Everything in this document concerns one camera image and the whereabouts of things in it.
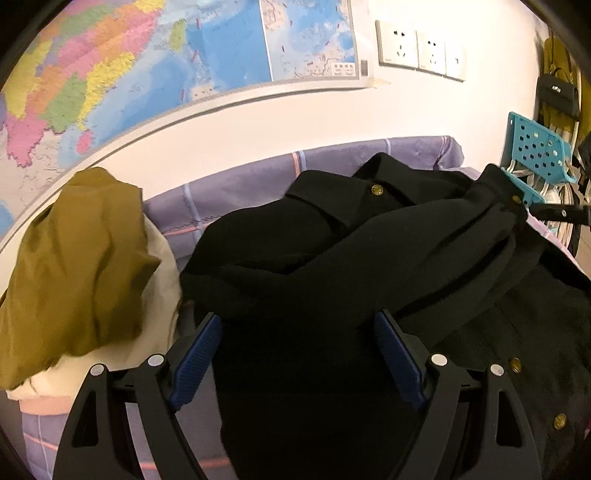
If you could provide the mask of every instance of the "handbag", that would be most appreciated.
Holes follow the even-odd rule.
[[[552,39],[550,72],[544,73],[538,78],[538,98],[548,106],[556,108],[559,112],[578,122],[581,116],[579,91],[573,84],[573,67],[570,61],[570,54],[568,51],[566,52],[566,58],[569,62],[569,74],[567,76],[570,79],[567,82],[556,76],[559,70],[564,70],[562,68],[556,68],[554,64],[554,34],[551,32],[550,35]]]

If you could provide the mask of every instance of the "purple plaid fabric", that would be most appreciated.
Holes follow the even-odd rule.
[[[169,190],[144,203],[146,215],[168,239],[179,270],[187,264],[204,230],[221,216],[237,209],[278,200],[304,170],[324,170],[352,175],[374,154],[385,152],[418,170],[461,170],[471,178],[480,175],[463,162],[460,145],[451,137],[386,138],[298,151],[242,165]],[[550,241],[556,238],[534,218],[530,225]],[[563,248],[565,254],[574,259]],[[192,312],[181,310],[178,328],[190,332]],[[128,406],[132,437],[146,479],[160,476],[150,454],[136,405]],[[38,480],[51,480],[57,446],[66,415],[23,414],[22,428],[31,471]],[[236,480],[223,450],[219,432],[215,381],[210,368],[194,400],[177,413],[178,422],[209,480]]]

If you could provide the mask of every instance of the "electrical outlet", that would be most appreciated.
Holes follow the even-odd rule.
[[[376,20],[379,62],[418,68],[417,33],[402,25]]]
[[[445,42],[446,76],[464,81],[467,73],[467,52],[464,47],[453,42]]]
[[[445,75],[445,42],[430,33],[417,33],[418,67]]]

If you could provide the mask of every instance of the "black coat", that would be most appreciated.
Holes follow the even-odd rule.
[[[181,282],[196,319],[223,319],[213,366],[241,480],[387,478],[420,418],[374,344],[382,309],[458,365],[503,365],[544,476],[568,460],[591,411],[591,283],[520,197],[495,166],[472,181],[378,154],[207,229]]]

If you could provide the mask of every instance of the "wall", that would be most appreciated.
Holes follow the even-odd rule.
[[[360,1],[354,0],[358,9]],[[101,166],[141,186],[149,198],[237,164],[370,138],[452,135],[467,165],[482,169],[498,162],[508,112],[534,114],[545,26],[519,0],[372,0],[368,13],[353,21],[367,33],[358,42],[370,47],[371,60],[377,62],[373,21],[403,19],[466,44],[467,81],[376,67],[376,76],[388,85],[222,109],[140,140]],[[8,284],[23,233],[21,228],[0,254],[0,291]]]

